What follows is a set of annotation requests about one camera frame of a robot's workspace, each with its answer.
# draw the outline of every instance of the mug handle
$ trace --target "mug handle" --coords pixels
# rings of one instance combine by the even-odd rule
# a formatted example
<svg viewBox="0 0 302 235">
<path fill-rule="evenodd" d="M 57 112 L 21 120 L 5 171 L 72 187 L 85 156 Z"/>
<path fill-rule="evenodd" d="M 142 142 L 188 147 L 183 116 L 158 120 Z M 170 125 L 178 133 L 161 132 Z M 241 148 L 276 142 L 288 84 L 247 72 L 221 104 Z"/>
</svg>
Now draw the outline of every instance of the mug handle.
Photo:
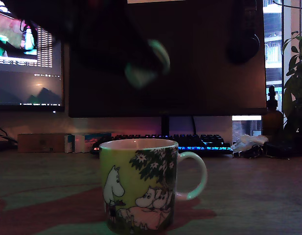
<svg viewBox="0 0 302 235">
<path fill-rule="evenodd" d="M 178 200 L 178 201 L 192 200 L 195 197 L 197 197 L 198 195 L 200 195 L 200 193 L 205 188 L 205 185 L 208 180 L 208 170 L 207 170 L 206 165 L 205 165 L 204 161 L 202 160 L 202 158 L 199 157 L 199 155 L 197 155 L 195 153 L 184 152 L 182 154 L 178 154 L 177 163 L 180 163 L 182 160 L 184 160 L 186 158 L 193 158 L 194 160 L 196 160 L 196 162 L 201 167 L 202 177 L 201 177 L 200 184 L 196 187 L 195 190 L 193 190 L 191 192 L 176 192 L 176 200 Z"/>
</svg>

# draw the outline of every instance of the wooden desk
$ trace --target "wooden desk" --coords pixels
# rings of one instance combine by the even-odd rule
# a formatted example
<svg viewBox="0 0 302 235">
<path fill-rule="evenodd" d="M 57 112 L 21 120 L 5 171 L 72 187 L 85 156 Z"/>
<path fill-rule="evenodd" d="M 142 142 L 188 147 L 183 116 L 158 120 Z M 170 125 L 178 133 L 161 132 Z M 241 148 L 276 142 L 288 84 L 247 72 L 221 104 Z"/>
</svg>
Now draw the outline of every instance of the wooden desk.
<svg viewBox="0 0 302 235">
<path fill-rule="evenodd" d="M 204 158 L 209 180 L 176 207 L 169 235 L 302 235 L 302 157 Z M 90 154 L 0 153 L 0 235 L 112 234 L 103 222 L 100 161 Z M 195 162 L 178 168 L 194 188 Z"/>
</svg>

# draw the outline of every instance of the plastic bag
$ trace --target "plastic bag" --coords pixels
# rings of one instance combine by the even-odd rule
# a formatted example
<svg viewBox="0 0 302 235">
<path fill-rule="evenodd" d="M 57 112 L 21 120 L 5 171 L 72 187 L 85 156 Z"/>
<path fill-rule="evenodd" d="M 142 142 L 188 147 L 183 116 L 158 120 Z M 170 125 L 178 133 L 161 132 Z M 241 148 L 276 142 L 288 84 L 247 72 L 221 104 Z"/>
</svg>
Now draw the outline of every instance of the plastic bag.
<svg viewBox="0 0 302 235">
<path fill-rule="evenodd" d="M 251 149 L 254 145 L 263 146 L 265 142 L 268 141 L 268 138 L 263 135 L 259 136 L 249 136 L 249 135 L 242 135 L 240 139 L 231 146 L 231 149 L 234 153 L 246 151 Z"/>
</svg>

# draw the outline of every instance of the mug rim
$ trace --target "mug rim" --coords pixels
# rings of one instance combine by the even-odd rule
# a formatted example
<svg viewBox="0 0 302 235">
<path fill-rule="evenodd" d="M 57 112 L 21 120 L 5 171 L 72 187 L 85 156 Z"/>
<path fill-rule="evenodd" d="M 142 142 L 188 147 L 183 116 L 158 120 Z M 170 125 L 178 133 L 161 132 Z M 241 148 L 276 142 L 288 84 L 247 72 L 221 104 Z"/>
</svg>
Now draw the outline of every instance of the mug rim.
<svg viewBox="0 0 302 235">
<path fill-rule="evenodd" d="M 127 142 L 127 141 L 154 141 L 154 140 L 157 140 L 157 141 L 162 141 L 162 142 L 165 142 L 165 143 L 170 143 L 169 145 L 162 145 L 162 146 L 158 146 L 158 147 L 149 147 L 149 148 L 114 148 L 114 147 L 108 147 L 106 145 L 109 145 L 110 143 L 115 143 L 115 142 Z M 153 138 L 149 138 L 149 139 L 124 139 L 124 140 L 116 140 L 116 141 L 108 141 L 108 142 L 105 142 L 105 143 L 102 143 L 99 145 L 99 149 L 104 149 L 104 150 L 118 150 L 118 151 L 126 151 L 126 150 L 129 150 L 129 151 L 132 151 L 132 150 L 152 150 L 152 149 L 161 149 L 161 148 L 173 148 L 173 147 L 176 147 L 178 148 L 178 143 L 176 141 L 172 141 L 172 140 L 165 140 L 165 139 L 153 139 Z"/>
</svg>

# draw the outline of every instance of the cartoon tree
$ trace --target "cartoon tree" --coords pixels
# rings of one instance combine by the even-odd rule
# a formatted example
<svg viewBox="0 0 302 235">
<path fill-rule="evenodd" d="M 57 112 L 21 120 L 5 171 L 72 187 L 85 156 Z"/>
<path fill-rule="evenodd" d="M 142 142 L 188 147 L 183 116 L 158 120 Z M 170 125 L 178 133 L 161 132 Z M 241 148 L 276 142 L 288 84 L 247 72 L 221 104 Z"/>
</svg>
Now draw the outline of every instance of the cartoon tree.
<svg viewBox="0 0 302 235">
<path fill-rule="evenodd" d="M 176 164 L 176 148 L 158 148 L 151 150 L 137 150 L 135 157 L 129 163 L 140 171 L 141 179 L 157 178 L 164 188 L 169 189 L 174 184 L 174 164 Z"/>
</svg>

